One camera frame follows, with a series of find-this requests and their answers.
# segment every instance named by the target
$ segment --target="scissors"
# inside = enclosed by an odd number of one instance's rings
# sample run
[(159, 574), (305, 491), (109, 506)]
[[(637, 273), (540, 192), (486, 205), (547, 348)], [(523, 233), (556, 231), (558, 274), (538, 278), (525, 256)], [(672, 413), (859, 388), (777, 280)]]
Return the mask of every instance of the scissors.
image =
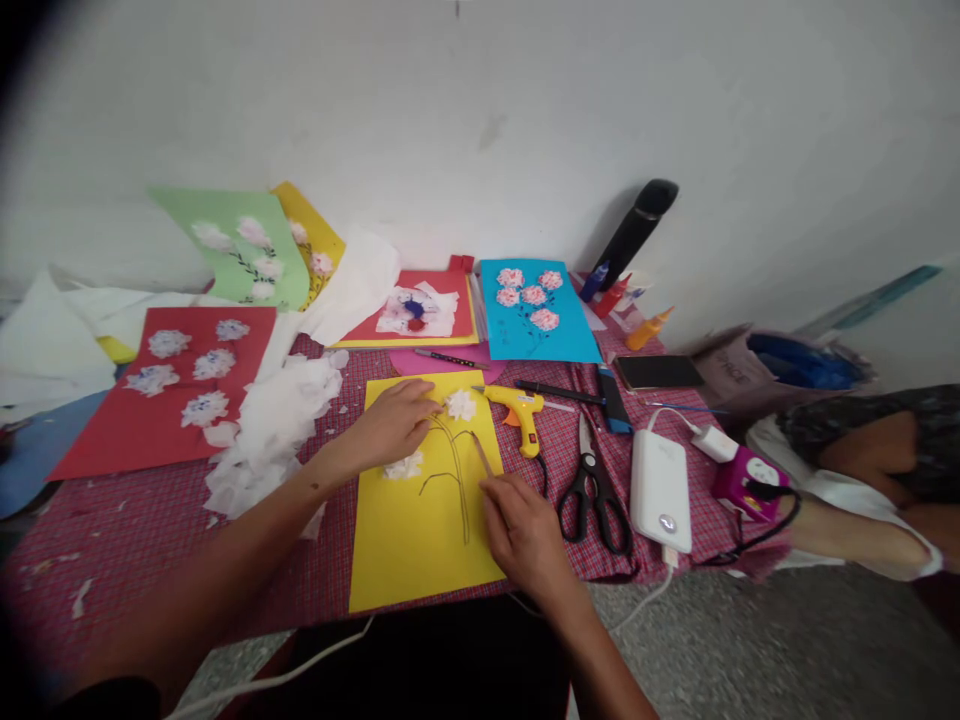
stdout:
[[(568, 542), (581, 542), (587, 534), (587, 506), (591, 502), (587, 492), (587, 478), (593, 480), (596, 497), (593, 498), (593, 509), (597, 514), (597, 524), (600, 526), (600, 537), (603, 544), (614, 555), (628, 555), (633, 549), (633, 529), (623, 510), (620, 498), (613, 482), (607, 474), (600, 457), (593, 451), (591, 443), (591, 423), (582, 414), (580, 415), (580, 465), (577, 467), (577, 477), (567, 491), (560, 498), (557, 512), (560, 514), (560, 531)], [(573, 534), (568, 535), (563, 523), (563, 508), (567, 501), (576, 498), (576, 524)], [(620, 545), (614, 543), (614, 536), (610, 528), (610, 515), (620, 529)]]

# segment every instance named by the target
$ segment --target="red plaid tablecloth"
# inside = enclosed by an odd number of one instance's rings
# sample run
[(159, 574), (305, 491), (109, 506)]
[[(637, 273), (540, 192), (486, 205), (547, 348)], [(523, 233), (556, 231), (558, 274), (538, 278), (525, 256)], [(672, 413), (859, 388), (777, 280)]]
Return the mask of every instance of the red plaid tablecloth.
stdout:
[[(598, 333), (605, 359), (626, 354), (622, 332), (614, 328)], [(291, 353), (319, 357), (320, 347), (301, 335)], [(645, 353), (663, 353), (654, 342)], [(396, 375), (383, 351), (352, 352), (343, 371), (340, 397), (317, 421), (317, 433), (300, 453), (306, 462), (326, 441), (348, 428), (363, 410), (364, 388), (371, 379)], [(593, 366), (568, 363), (510, 363), (498, 383), (519, 379), (596, 392)], [(701, 405), (694, 391), (647, 393), (648, 400)], [(623, 392), (627, 412), (635, 427), (645, 427), (655, 408)], [(573, 406), (572, 401), (550, 398)], [(347, 412), (341, 414), (340, 408)], [(591, 407), (594, 421), (603, 427), (599, 409)], [(517, 429), (502, 425), (505, 408), (494, 405), (493, 417), (504, 468), (519, 472), (538, 490), (542, 476), (537, 463), (518, 452)], [(542, 452), (550, 475), (550, 499), (556, 504), (573, 479), (578, 462), (577, 415), (545, 408), (536, 416)], [(696, 424), (713, 422), (705, 413), (689, 416)], [(709, 494), (715, 465), (689, 444), (689, 430), (672, 413), (660, 415), (656, 432), (687, 447), (690, 500), (694, 528), (693, 552), (681, 558), (681, 570), (735, 544), (734, 517)], [(630, 487), (631, 440), (601, 433), (600, 455), (626, 500)], [(18, 628), (52, 673), (70, 672), (83, 658), (91, 639), (108, 630), (123, 610), (147, 592), (155, 591), (164, 573), (179, 565), (197, 547), (218, 532), (221, 523), (208, 528), (212, 514), (203, 509), (209, 492), (204, 477), (212, 469), (205, 461), (180, 463), (122, 475), (69, 480), (54, 496), (49, 511), (17, 547), (3, 569), (4, 597)], [(343, 487), (328, 503), (319, 541), (302, 541), (259, 595), (253, 607), (223, 638), (233, 642), (265, 633), (314, 625), (345, 617), (350, 593), (357, 484)], [(653, 583), (663, 579), (659, 546), (635, 535), (631, 557), (616, 557), (600, 543), (591, 513), (587, 538), (568, 544), (574, 568), (592, 581)], [(754, 530), (758, 534), (763, 528)], [(763, 577), (789, 551), (786, 533), (745, 555), (735, 566)], [(87, 579), (83, 617), (71, 616), (73, 600)], [(509, 589), (506, 582), (492, 583), (426, 598), (398, 607), (452, 602)]]

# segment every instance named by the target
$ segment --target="yellow glue gun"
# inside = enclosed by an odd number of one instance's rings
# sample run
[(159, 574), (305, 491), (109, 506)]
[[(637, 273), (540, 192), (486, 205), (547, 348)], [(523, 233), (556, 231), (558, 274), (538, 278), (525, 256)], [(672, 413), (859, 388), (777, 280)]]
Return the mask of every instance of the yellow glue gun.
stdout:
[(537, 439), (537, 428), (533, 424), (533, 414), (543, 410), (543, 396), (527, 395), (523, 390), (505, 388), (502, 385), (474, 385), (473, 389), (490, 402), (506, 405), (513, 410), (520, 421), (520, 434), (523, 442), (520, 443), (520, 454), (525, 458), (535, 458), (540, 454), (540, 441)]

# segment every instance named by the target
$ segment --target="green paper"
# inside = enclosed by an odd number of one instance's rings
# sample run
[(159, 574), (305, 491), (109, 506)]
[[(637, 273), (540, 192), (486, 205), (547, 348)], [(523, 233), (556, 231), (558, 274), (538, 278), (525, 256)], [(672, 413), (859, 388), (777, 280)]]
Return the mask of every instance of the green paper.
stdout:
[(276, 196), (172, 187), (147, 192), (213, 269), (211, 295), (292, 311), (306, 301), (310, 275)]

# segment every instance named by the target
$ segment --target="hand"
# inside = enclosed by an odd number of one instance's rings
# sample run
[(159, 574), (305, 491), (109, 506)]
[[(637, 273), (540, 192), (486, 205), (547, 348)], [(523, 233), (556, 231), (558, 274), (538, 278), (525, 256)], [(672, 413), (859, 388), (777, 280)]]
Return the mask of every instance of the hand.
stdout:
[(443, 410), (423, 397), (433, 388), (426, 380), (397, 383), (334, 441), (355, 463), (354, 474), (413, 455), (430, 429), (427, 416)]
[(490, 552), (506, 576), (552, 619), (565, 605), (591, 604), (570, 567), (553, 506), (513, 473), (482, 480), (480, 487)]

